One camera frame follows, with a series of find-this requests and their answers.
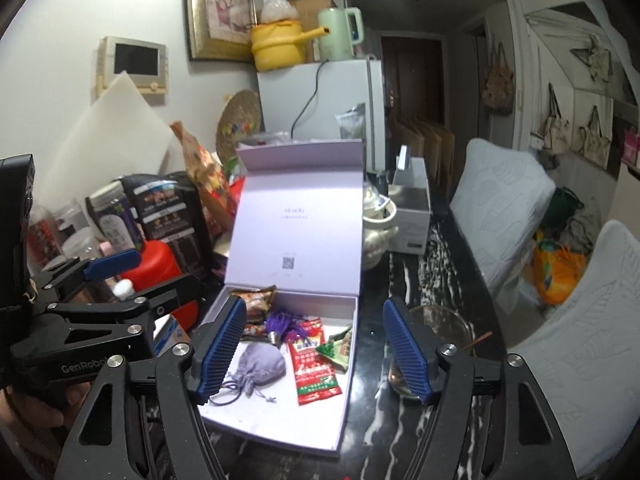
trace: doorway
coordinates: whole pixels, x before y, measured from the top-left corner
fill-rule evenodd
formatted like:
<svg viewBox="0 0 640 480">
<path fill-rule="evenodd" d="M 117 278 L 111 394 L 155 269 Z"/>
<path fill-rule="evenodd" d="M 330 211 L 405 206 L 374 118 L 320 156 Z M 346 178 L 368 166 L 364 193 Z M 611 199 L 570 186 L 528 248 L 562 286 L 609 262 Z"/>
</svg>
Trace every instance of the doorway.
<svg viewBox="0 0 640 480">
<path fill-rule="evenodd" d="M 393 114 L 444 124 L 442 42 L 383 36 L 382 56 Z"/>
</svg>

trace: blue gripper pad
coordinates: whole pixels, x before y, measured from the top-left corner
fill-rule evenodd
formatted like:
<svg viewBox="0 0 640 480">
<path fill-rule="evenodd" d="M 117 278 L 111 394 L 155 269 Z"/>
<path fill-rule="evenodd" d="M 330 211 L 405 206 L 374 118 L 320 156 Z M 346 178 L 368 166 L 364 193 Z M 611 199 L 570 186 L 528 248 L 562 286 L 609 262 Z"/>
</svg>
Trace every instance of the blue gripper pad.
<svg viewBox="0 0 640 480">
<path fill-rule="evenodd" d="M 88 282 L 101 282 L 111 276 L 116 276 L 135 269 L 142 262 L 142 255 L 135 249 L 112 254 L 93 260 L 84 270 L 84 278 Z"/>
<path fill-rule="evenodd" d="M 193 336 L 187 389 L 198 404 L 206 404 L 210 396 L 219 392 L 245 325 L 244 301 L 230 296 L 216 319 L 202 325 Z"/>
<path fill-rule="evenodd" d="M 391 343 L 396 362 L 411 393 L 418 396 L 421 402 L 427 402 L 433 395 L 429 386 L 427 361 L 391 299 L 386 300 L 382 307 L 382 323 L 386 339 Z"/>
</svg>

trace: picture frame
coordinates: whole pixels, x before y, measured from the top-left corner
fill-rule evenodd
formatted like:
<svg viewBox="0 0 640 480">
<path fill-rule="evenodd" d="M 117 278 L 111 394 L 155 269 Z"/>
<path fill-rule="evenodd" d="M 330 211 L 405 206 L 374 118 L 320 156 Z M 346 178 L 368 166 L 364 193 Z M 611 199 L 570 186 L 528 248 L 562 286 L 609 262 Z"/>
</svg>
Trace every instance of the picture frame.
<svg viewBox="0 0 640 480">
<path fill-rule="evenodd" d="M 190 60 L 252 62 L 254 0 L 185 0 Z"/>
</svg>

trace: wall intercom screen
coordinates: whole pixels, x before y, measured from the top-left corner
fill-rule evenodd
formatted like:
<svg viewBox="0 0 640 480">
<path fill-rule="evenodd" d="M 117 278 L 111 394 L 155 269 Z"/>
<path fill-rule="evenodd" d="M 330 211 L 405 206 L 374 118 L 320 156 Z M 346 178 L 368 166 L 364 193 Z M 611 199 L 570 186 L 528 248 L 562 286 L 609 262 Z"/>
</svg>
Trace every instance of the wall intercom screen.
<svg viewBox="0 0 640 480">
<path fill-rule="evenodd" d="M 148 46 L 116 43 L 114 72 L 158 75 L 158 50 Z"/>
<path fill-rule="evenodd" d="M 127 72 L 142 94 L 166 94 L 167 51 L 163 44 L 107 36 L 100 42 L 96 73 L 97 94 Z"/>
</svg>

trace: chair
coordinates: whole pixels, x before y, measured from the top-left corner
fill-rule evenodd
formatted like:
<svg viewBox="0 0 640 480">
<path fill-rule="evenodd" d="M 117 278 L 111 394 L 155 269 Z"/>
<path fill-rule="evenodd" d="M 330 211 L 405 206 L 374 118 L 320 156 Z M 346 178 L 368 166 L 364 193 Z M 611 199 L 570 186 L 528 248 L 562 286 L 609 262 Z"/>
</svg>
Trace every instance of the chair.
<svg viewBox="0 0 640 480">
<path fill-rule="evenodd" d="M 493 297 L 540 224 L 555 188 L 529 153 L 469 141 L 451 209 Z"/>
<path fill-rule="evenodd" d="M 578 476 L 614 456 L 640 415 L 640 242 L 607 222 L 558 311 L 513 348 L 558 420 Z"/>
</svg>

